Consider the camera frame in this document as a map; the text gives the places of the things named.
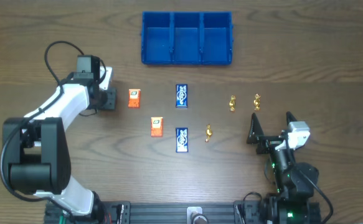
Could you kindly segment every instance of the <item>blue plastic container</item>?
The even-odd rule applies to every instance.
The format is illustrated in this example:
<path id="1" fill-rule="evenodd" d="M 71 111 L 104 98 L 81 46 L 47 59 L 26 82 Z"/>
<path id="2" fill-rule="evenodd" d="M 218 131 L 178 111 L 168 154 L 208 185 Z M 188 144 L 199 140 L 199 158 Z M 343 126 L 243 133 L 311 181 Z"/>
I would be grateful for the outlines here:
<path id="1" fill-rule="evenodd" d="M 231 12 L 143 12 L 141 61 L 148 65 L 229 65 Z"/>

